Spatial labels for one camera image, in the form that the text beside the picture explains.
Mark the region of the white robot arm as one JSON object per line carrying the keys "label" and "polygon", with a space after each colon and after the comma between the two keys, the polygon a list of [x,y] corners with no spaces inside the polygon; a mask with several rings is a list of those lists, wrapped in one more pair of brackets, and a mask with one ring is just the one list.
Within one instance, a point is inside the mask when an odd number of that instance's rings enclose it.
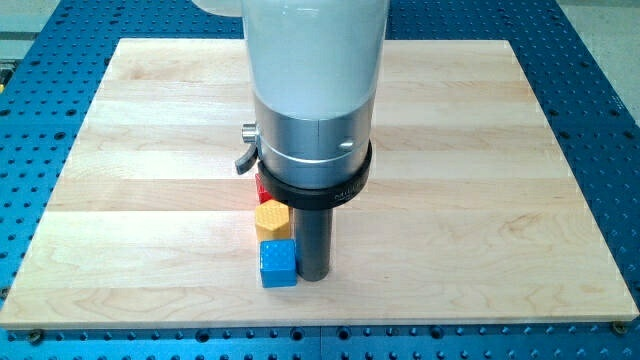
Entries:
{"label": "white robot arm", "polygon": [[194,0],[242,21],[255,120],[238,173],[293,211],[296,271],[330,270],[332,218],[367,182],[388,0]]}

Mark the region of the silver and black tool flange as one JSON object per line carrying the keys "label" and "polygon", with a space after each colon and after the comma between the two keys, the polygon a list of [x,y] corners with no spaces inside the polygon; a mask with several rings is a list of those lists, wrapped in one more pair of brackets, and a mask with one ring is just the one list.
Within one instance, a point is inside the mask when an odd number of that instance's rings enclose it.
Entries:
{"label": "silver and black tool flange", "polygon": [[373,101],[320,119],[291,117],[254,99],[256,121],[242,126],[248,150],[235,161],[240,175],[254,166],[266,191],[302,210],[338,207],[362,191],[373,155]]}

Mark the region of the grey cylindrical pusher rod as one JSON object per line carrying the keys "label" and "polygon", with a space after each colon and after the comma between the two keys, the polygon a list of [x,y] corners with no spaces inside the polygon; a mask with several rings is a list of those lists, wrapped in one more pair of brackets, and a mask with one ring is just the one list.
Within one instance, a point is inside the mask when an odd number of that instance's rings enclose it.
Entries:
{"label": "grey cylindrical pusher rod", "polygon": [[297,273],[320,281],[330,270],[332,210],[293,209]]}

